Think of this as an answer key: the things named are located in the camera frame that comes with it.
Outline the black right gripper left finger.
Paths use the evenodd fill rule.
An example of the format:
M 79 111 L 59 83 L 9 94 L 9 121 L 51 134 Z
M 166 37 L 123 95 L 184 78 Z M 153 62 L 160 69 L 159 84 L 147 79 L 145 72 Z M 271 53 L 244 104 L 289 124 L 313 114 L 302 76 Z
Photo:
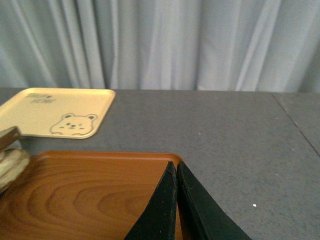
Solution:
M 174 240 L 178 182 L 169 161 L 145 210 L 125 236 L 126 240 Z

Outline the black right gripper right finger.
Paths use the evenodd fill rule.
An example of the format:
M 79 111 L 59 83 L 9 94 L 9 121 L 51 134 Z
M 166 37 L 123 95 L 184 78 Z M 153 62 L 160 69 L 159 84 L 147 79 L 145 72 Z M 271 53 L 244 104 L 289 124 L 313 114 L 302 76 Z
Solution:
M 184 240 L 249 240 L 181 160 L 177 165 L 177 204 Z

